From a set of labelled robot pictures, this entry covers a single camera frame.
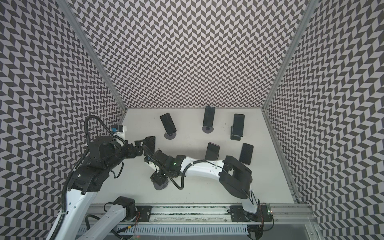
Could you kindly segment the round grey stand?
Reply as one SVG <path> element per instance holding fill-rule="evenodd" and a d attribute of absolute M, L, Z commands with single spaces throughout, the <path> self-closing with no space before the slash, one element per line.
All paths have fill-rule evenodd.
<path fill-rule="evenodd" d="M 165 189 L 169 184 L 168 177 L 162 171 L 154 172 L 150 179 L 158 191 Z"/>
<path fill-rule="evenodd" d="M 170 134 L 168 135 L 167 133 L 164 134 L 164 137 L 167 139 L 167 140 L 173 140 L 175 137 L 176 137 L 177 133 L 173 133 L 173 134 Z"/>
<path fill-rule="evenodd" d="M 213 127 L 206 127 L 206 126 L 203 126 L 202 127 L 202 131 L 206 134 L 210 134 L 214 131 L 214 128 Z"/>

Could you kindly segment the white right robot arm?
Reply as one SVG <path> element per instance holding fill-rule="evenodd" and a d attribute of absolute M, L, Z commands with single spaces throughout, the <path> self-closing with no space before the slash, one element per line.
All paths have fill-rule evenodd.
<path fill-rule="evenodd" d="M 274 222 L 270 207 L 262 206 L 253 191 L 252 171 L 232 156 L 224 160 L 196 160 L 178 155 L 175 158 L 161 150 L 152 153 L 144 146 L 145 162 L 154 169 L 150 179 L 156 190 L 160 191 L 172 182 L 178 190 L 185 187 L 186 177 L 202 177 L 218 181 L 233 197 L 241 200 L 243 217 L 241 222 Z"/>

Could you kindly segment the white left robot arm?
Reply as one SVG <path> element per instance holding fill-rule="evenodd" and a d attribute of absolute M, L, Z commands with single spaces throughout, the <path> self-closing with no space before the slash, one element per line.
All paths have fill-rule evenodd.
<path fill-rule="evenodd" d="M 75 240 L 91 203 L 110 173 L 121 165 L 119 174 L 114 174 L 114 178 L 118 178 L 124 168 L 123 161 L 141 157 L 145 143 L 145 140 L 138 140 L 128 144 L 120 136 L 102 136 L 90 141 L 80 163 L 76 164 L 64 183 L 61 210 L 47 240 Z M 107 216 L 102 217 L 101 222 L 87 230 L 80 239 L 103 239 L 119 221 L 136 217 L 135 210 L 133 199 L 118 197 Z"/>

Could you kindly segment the green-edged phone on round stand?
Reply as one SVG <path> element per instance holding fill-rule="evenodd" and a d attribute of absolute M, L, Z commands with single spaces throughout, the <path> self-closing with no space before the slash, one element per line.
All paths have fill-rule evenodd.
<path fill-rule="evenodd" d="M 203 126 L 212 128 L 214 124 L 214 118 L 215 118 L 215 107 L 206 106 L 205 112 L 204 112 L 204 118 L 203 118 Z"/>

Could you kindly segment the black block stand far right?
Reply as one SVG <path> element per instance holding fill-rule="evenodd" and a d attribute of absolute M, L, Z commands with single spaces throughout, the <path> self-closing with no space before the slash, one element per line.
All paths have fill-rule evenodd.
<path fill-rule="evenodd" d="M 234 131 L 234 127 L 231 126 L 231 136 L 230 136 L 231 140 L 240 141 L 242 136 L 234 135 L 233 131 Z"/>

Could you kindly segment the dark phone on block stand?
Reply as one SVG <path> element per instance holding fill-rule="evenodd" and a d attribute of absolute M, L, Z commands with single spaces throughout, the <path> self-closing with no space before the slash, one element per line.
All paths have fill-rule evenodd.
<path fill-rule="evenodd" d="M 245 125 L 245 115 L 234 114 L 232 135 L 242 137 L 244 134 L 244 125 Z"/>

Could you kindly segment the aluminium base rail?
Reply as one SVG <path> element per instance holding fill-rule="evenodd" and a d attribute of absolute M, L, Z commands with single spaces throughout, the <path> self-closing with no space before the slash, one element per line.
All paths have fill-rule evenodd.
<path fill-rule="evenodd" d="M 253 224 L 238 204 L 136 204 L 144 224 Z M 257 222 L 309 224 L 316 218 L 306 204 L 262 203 Z"/>

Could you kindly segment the aluminium corner post left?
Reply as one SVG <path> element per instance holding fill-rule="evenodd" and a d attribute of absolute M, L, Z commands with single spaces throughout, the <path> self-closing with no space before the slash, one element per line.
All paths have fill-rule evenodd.
<path fill-rule="evenodd" d="M 83 45 L 83 47 L 87 51 L 89 57 L 93 61 L 96 69 L 99 71 L 103 81 L 107 85 L 112 96 L 117 101 L 119 107 L 121 109 L 123 109 L 124 111 L 126 111 L 127 108 L 124 104 L 124 101 L 120 97 L 120 95 L 119 95 L 118 91 L 116 90 L 111 78 L 109 77 L 107 71 L 105 70 L 102 62 L 100 61 L 98 55 L 94 51 L 93 46 L 91 45 L 88 37 L 86 36 L 86 33 L 84 32 L 82 26 L 78 22 L 78 20 L 77 20 L 75 14 L 73 13 L 68 1 L 57 0 L 56 3 L 58 4 L 59 8 L 62 10 L 65 18 L 68 20 L 68 23 L 70 24 L 70 26 L 74 30 L 74 32 L 75 32 L 76 36 L 78 37 L 78 39 L 80 40 L 81 44 Z"/>

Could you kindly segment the aluminium corner post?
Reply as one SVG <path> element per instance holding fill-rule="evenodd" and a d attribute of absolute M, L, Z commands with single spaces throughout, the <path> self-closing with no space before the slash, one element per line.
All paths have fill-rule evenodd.
<path fill-rule="evenodd" d="M 308 2 L 308 5 L 304 11 L 303 17 L 299 22 L 298 28 L 295 31 L 295 34 L 293 35 L 293 39 L 288 47 L 288 50 L 286 52 L 286 55 L 283 58 L 282 65 L 280 66 L 278 73 L 276 75 L 276 78 L 273 81 L 272 87 L 267 95 L 266 101 L 262 107 L 262 110 L 265 112 L 269 105 L 271 104 L 273 97 L 283 79 L 283 76 L 294 56 L 294 53 L 300 43 L 300 40 L 307 28 L 307 25 L 309 24 L 312 15 L 314 14 L 317 6 L 319 4 L 319 1 L 316 0 L 310 0 Z"/>
<path fill-rule="evenodd" d="M 75 14 L 73 13 L 68 1 L 57 0 L 56 3 L 58 4 L 59 8 L 62 10 L 65 18 L 68 20 L 68 23 L 70 24 L 70 26 L 74 30 L 74 32 L 75 32 L 76 36 L 78 37 L 78 39 L 80 40 L 81 44 L 83 45 L 83 47 L 87 51 L 89 57 L 93 61 L 96 69 L 99 71 L 103 81 L 107 85 L 112 96 L 117 101 L 119 107 L 121 109 L 123 109 L 124 111 L 126 111 L 127 108 L 124 104 L 124 101 L 120 97 L 120 95 L 119 95 L 118 91 L 116 90 L 111 78 L 109 77 L 107 71 L 105 70 L 102 62 L 100 61 L 98 55 L 94 51 L 93 46 L 91 45 L 88 37 L 86 36 L 86 33 L 84 32 L 82 26 L 78 22 L 78 20 L 77 20 Z"/>

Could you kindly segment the aluminium corner post right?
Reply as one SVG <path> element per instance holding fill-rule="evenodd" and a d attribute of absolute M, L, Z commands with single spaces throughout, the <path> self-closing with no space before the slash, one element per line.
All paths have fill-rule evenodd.
<path fill-rule="evenodd" d="M 307 28 L 307 25 L 309 24 L 312 15 L 314 14 L 317 6 L 319 4 L 319 1 L 316 0 L 310 0 L 308 2 L 308 5 L 304 11 L 303 17 L 299 22 L 298 28 L 295 31 L 295 34 L 293 35 L 293 39 L 288 47 L 288 50 L 286 52 L 286 55 L 283 58 L 282 65 L 280 66 L 278 73 L 276 75 L 276 78 L 273 81 L 272 87 L 267 95 L 266 101 L 262 107 L 262 110 L 265 112 L 269 105 L 271 104 L 273 97 L 283 79 L 283 76 L 294 56 L 294 53 L 300 43 L 300 40 Z"/>

